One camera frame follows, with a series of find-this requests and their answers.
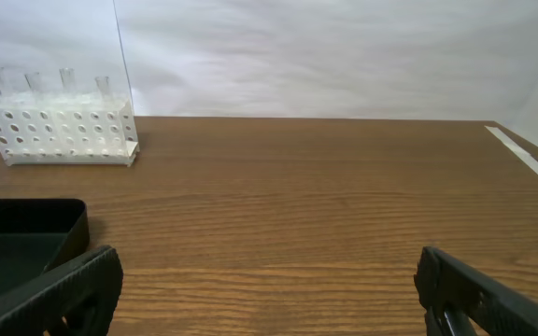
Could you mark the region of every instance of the brown wooden tabletop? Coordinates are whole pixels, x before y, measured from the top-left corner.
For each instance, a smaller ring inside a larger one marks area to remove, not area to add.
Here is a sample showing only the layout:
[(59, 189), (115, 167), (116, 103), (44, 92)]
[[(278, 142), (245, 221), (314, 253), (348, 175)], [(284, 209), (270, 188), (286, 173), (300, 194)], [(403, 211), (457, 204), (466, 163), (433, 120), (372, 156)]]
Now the brown wooden tabletop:
[(0, 198), (80, 198), (118, 249), (110, 335), (425, 335), (424, 245), (538, 301), (538, 175), (486, 122), (136, 124), (131, 168), (0, 158)]

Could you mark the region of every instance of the wood grain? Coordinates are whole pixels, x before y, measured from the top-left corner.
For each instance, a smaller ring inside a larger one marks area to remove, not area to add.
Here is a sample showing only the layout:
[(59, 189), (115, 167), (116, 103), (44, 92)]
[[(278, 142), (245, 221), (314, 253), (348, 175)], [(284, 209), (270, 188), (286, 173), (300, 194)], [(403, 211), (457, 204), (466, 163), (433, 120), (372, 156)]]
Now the wood grain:
[(424, 335), (424, 245), (538, 301), (538, 176), (494, 123), (136, 123), (129, 169), (0, 158), (0, 197), (80, 198), (118, 249), (111, 335)]

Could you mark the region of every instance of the black plastic container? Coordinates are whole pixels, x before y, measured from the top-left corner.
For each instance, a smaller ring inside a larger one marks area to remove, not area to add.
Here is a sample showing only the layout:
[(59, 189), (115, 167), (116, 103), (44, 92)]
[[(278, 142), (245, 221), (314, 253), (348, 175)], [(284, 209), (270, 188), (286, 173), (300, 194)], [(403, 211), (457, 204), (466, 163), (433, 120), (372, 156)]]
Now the black plastic container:
[(83, 201), (0, 200), (0, 295), (79, 256), (88, 245)]

